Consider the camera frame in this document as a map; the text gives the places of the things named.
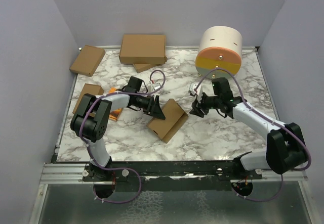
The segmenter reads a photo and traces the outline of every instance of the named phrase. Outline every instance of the floor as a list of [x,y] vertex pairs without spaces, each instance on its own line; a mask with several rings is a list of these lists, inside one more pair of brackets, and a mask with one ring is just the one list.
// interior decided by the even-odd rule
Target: floor
[[[148,82],[154,69],[161,69],[167,76],[165,87],[159,92],[160,103],[175,99],[188,113],[193,97],[188,88],[199,81],[195,68],[197,50],[167,50],[165,65],[137,74],[132,65],[120,64],[119,50],[107,50],[92,77],[78,75],[71,99],[64,132],[57,157],[58,162],[88,161],[89,156],[82,141],[70,129],[72,110],[85,83],[98,84],[108,92],[111,87],[122,87],[129,77],[136,76]],[[242,66],[235,76],[245,98],[257,109],[271,117],[273,106],[267,91],[254,48],[243,50]],[[161,82],[157,73],[154,80]],[[238,89],[230,81],[234,95]],[[213,95],[211,82],[203,82],[207,95]],[[109,121],[104,135],[106,149],[115,161],[171,161],[171,160],[227,160],[248,151],[265,149],[265,141],[248,126],[210,111],[205,118],[190,115],[186,123],[166,144],[147,128],[150,116],[125,108],[117,122]]]

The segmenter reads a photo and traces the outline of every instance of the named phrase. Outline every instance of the gray wall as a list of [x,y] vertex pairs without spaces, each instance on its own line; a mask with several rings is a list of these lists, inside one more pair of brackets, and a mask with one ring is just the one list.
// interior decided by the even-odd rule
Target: gray wall
[[260,46],[285,0],[54,0],[81,47],[120,45],[124,33],[164,33],[169,46],[197,46],[226,25]]
[[77,45],[53,0],[0,0],[0,217],[28,223]]
[[324,220],[324,0],[286,0],[260,48],[283,121],[294,121],[313,157],[307,170]]

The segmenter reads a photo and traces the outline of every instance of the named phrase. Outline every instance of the purple hose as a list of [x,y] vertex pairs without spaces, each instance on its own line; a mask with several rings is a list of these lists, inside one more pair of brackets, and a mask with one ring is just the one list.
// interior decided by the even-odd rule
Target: purple hose
[[[234,77],[234,75],[232,74],[232,73],[230,73],[228,70],[225,70],[225,69],[222,69],[222,68],[216,68],[216,69],[213,69],[213,70],[211,70],[211,71],[209,71],[205,76],[203,76],[202,77],[202,79],[200,80],[200,82],[198,83],[198,85],[197,85],[197,87],[195,88],[195,91],[197,91],[197,89],[198,89],[198,87],[201,85],[201,83],[203,82],[203,80],[211,73],[211,72],[213,72],[213,71],[225,71],[227,74],[229,74],[232,78],[233,78],[233,80],[234,80],[234,82],[235,82],[235,84],[236,84],[236,86],[237,86],[237,88],[238,88],[238,91],[239,91],[239,94],[240,94],[240,96],[241,96],[241,98],[242,98],[242,101],[243,101],[243,103],[244,103],[244,105],[245,106],[247,106],[247,108],[248,109],[250,109],[252,112],[254,112],[255,114],[257,114],[258,116],[260,116],[261,118],[263,118],[264,120],[266,120],[266,121],[268,121],[268,122],[270,122],[270,123],[273,123],[275,126],[278,126],[278,127],[280,127],[281,129],[283,129],[285,132],[287,132],[288,134],[290,134],[301,146],[302,146],[302,148],[303,148],[303,150],[305,151],[305,153],[306,153],[306,155],[307,155],[307,159],[308,159],[308,162],[307,162],[307,165],[305,166],[305,167],[302,167],[302,168],[294,168],[293,170],[294,171],[304,171],[304,170],[306,170],[306,169],[308,169],[309,167],[310,167],[310,165],[311,165],[311,163],[312,163],[312,158],[311,158],[311,156],[310,156],[310,153],[309,153],[309,151],[308,151],[308,149],[306,148],[306,146],[304,145],[304,143],[297,137],[297,136],[295,136],[290,130],[288,130],[287,128],[285,128],[284,126],[282,126],[282,125],[280,125],[280,124],[278,124],[278,123],[276,123],[276,122],[272,122],[272,120],[271,119],[269,119],[268,117],[266,117],[266,116],[264,116],[263,114],[260,114],[258,111],[256,111],[254,108],[252,108],[250,105],[248,105],[247,104],[247,102],[246,102],[246,100],[245,100],[245,98],[244,98],[244,95],[243,95],[243,92],[242,92],[242,89],[241,89],[241,87],[239,86],[239,84],[238,84],[238,82],[237,82],[237,80],[236,80],[236,78]],[[274,196],[272,196],[271,198],[268,198],[268,199],[254,199],[254,198],[247,198],[247,197],[245,197],[245,196],[242,196],[242,195],[240,195],[240,194],[238,194],[237,193],[237,195],[238,196],[240,196],[241,198],[244,198],[244,199],[246,199],[246,200],[251,200],[251,201],[256,201],[256,202],[265,202],[265,201],[270,201],[270,200],[273,200],[273,199],[275,199],[276,197],[278,197],[279,196],[279,194],[281,193],[281,190],[282,190],[282,187],[283,187],[283,185],[284,185],[284,177],[281,175],[281,184],[280,184],[280,189],[278,190],[278,192],[274,195]]]
[[152,75],[155,73],[155,72],[160,72],[163,76],[163,82],[162,82],[162,85],[161,87],[159,87],[158,89],[150,92],[150,93],[143,93],[143,94],[140,94],[140,93],[126,93],[126,92],[119,92],[119,91],[116,91],[114,93],[110,93],[110,94],[106,94],[106,95],[102,95],[100,96],[99,98],[97,98],[93,104],[91,105],[91,107],[89,108],[89,110],[87,111],[86,115],[85,115],[85,118],[83,119],[82,121],[82,124],[81,124],[81,127],[80,127],[80,131],[79,131],[79,136],[81,138],[81,140],[86,144],[87,146],[87,151],[88,151],[88,154],[90,156],[90,158],[92,159],[92,161],[102,170],[107,170],[107,171],[116,171],[116,170],[129,170],[129,171],[132,171],[136,174],[138,180],[139,180],[139,187],[138,187],[138,191],[137,193],[135,194],[135,196],[133,196],[132,198],[128,199],[128,200],[123,200],[123,201],[113,201],[113,200],[106,200],[106,199],[100,199],[98,198],[99,200],[103,200],[104,202],[108,202],[108,203],[114,203],[114,204],[124,204],[124,203],[127,203],[127,202],[130,202],[132,200],[134,200],[141,192],[141,189],[142,189],[142,181],[141,181],[141,177],[140,175],[138,174],[137,171],[135,171],[134,169],[132,168],[127,168],[127,167],[118,167],[118,168],[105,168],[103,166],[101,166],[93,157],[92,153],[91,153],[91,150],[90,150],[90,147],[89,147],[89,142],[87,139],[85,139],[82,135],[82,131],[83,131],[83,127],[85,126],[85,122],[89,116],[89,114],[92,112],[93,108],[96,106],[96,104],[98,103],[99,100],[101,100],[102,98],[104,97],[107,97],[107,96],[112,96],[112,95],[117,95],[117,94],[125,94],[125,95],[142,95],[142,96],[146,96],[146,95],[151,95],[151,94],[154,94],[156,93],[157,91],[159,91],[163,86],[164,84],[166,83],[166,75],[161,71],[161,70],[154,70],[152,71],[152,73],[150,74],[150,80],[152,78]]

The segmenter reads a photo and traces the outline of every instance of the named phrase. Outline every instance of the purple cable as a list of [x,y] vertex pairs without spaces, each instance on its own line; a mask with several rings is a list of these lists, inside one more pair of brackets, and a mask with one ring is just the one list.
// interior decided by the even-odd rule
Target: purple cable
[[[238,84],[238,81],[236,80],[236,78],[234,77],[234,75],[232,74],[232,73],[230,73],[228,70],[225,70],[225,69],[222,69],[222,68],[216,68],[216,69],[213,69],[213,70],[211,70],[211,71],[209,71],[205,76],[203,76],[202,77],[202,79],[200,80],[200,82],[198,83],[198,85],[197,85],[197,87],[195,88],[195,91],[197,91],[197,89],[198,89],[198,87],[201,85],[201,83],[203,82],[203,80],[211,73],[211,72],[213,72],[213,71],[225,71],[227,74],[229,74],[232,78],[233,78],[233,80],[234,80],[234,82],[235,82],[235,84],[236,84],[236,86],[237,86],[237,88],[238,88],[238,91],[239,91],[239,94],[240,94],[240,96],[241,96],[241,98],[242,98],[242,101],[243,101],[243,103],[244,103],[244,105],[248,108],[248,109],[250,109],[252,112],[254,112],[255,114],[257,114],[258,116],[260,116],[261,118],[263,118],[264,120],[266,120],[266,121],[268,121],[268,122],[270,122],[270,123],[272,123],[273,125],[275,125],[275,126],[277,126],[277,127],[280,127],[281,129],[283,129],[285,132],[287,132],[288,134],[290,134],[300,145],[301,145],[301,147],[303,148],[303,150],[305,151],[305,153],[306,153],[306,155],[307,155],[307,159],[308,159],[308,162],[307,162],[307,165],[305,166],[305,167],[301,167],[301,168],[294,168],[293,170],[294,171],[304,171],[304,170],[306,170],[306,169],[308,169],[310,166],[311,166],[311,163],[312,163],[312,158],[311,158],[311,156],[310,156],[310,153],[309,153],[309,151],[308,151],[308,149],[306,148],[306,146],[304,145],[304,143],[297,137],[297,136],[295,136],[290,130],[288,130],[287,128],[285,128],[284,126],[282,126],[282,125],[280,125],[280,124],[278,124],[278,123],[276,123],[276,122],[272,122],[272,120],[271,119],[269,119],[268,117],[266,117],[266,116],[264,116],[263,114],[261,114],[261,113],[259,113],[258,111],[256,111],[254,108],[252,108],[250,105],[248,105],[247,104],[247,102],[246,102],[246,100],[245,100],[245,98],[244,98],[244,95],[243,95],[243,92],[242,92],[242,89],[241,89],[241,87],[239,86],[239,84]],[[246,199],[246,200],[251,200],[251,201],[258,201],[258,202],[264,202],[264,201],[270,201],[270,200],[273,200],[274,198],[276,198],[279,194],[280,194],[280,192],[281,192],[281,190],[282,190],[282,186],[283,186],[283,184],[284,184],[284,177],[281,175],[281,185],[280,185],[280,189],[279,189],[279,191],[277,192],[277,194],[275,194],[273,197],[271,197],[271,198],[269,198],[269,199],[253,199],[253,198],[246,198],[246,197],[244,197],[244,196],[242,196],[242,195],[239,195],[240,197],[242,197],[242,198],[244,198],[244,199]]]
[[147,96],[147,95],[151,95],[151,94],[154,94],[154,93],[156,93],[157,91],[159,91],[159,90],[164,86],[164,84],[166,83],[166,75],[165,75],[161,70],[154,70],[154,71],[152,71],[152,73],[150,74],[150,80],[151,80],[151,78],[152,78],[152,75],[153,75],[155,72],[160,72],[160,73],[162,74],[162,76],[163,76],[163,82],[162,82],[161,87],[159,87],[158,89],[156,89],[156,90],[154,90],[154,91],[152,91],[152,92],[150,92],[150,93],[138,93],[138,94],[137,94],[137,93],[127,93],[127,92],[119,92],[119,91],[116,91],[116,92],[114,92],[114,93],[110,93],[110,94],[102,95],[102,96],[98,97],[98,98],[93,102],[93,104],[91,105],[91,107],[90,107],[89,110],[87,111],[87,113],[86,113],[86,115],[85,115],[85,118],[84,118],[83,121],[82,121],[82,124],[81,124],[81,127],[80,127],[80,131],[79,131],[79,136],[80,136],[81,140],[86,144],[88,154],[89,154],[90,158],[93,160],[93,162],[94,162],[94,163],[95,163],[95,164],[96,164],[100,169],[102,169],[102,170],[107,170],[107,171],[116,171],[116,170],[124,170],[124,169],[126,169],[126,170],[129,170],[129,171],[132,171],[132,172],[134,172],[134,173],[136,174],[136,176],[137,176],[137,178],[138,178],[138,180],[139,180],[139,187],[138,187],[138,191],[137,191],[137,193],[135,194],[135,196],[133,196],[132,198],[130,198],[130,199],[128,199],[128,200],[123,200],[123,201],[113,201],[113,200],[100,199],[100,198],[97,197],[97,198],[98,198],[99,200],[101,200],[101,201],[103,200],[104,202],[114,203],[114,204],[124,204],[124,203],[130,202],[130,201],[134,200],[134,199],[135,199],[135,198],[140,194],[141,189],[142,189],[142,181],[141,181],[141,177],[140,177],[140,175],[138,174],[138,172],[135,171],[135,170],[132,169],[132,168],[127,168],[127,167],[105,168],[105,167],[101,166],[101,165],[100,165],[100,164],[99,164],[99,163],[94,159],[94,157],[93,157],[93,155],[92,155],[92,153],[91,153],[91,150],[90,150],[90,148],[89,148],[89,142],[88,142],[88,140],[85,139],[85,138],[83,137],[83,135],[82,135],[83,127],[85,126],[85,122],[86,122],[86,120],[87,120],[89,114],[92,112],[93,108],[94,108],[94,107],[96,106],[96,104],[98,103],[98,101],[101,100],[101,99],[104,98],[104,97],[112,96],[112,95],[118,95],[118,94],[125,94],[125,95],[142,95],[142,96]]

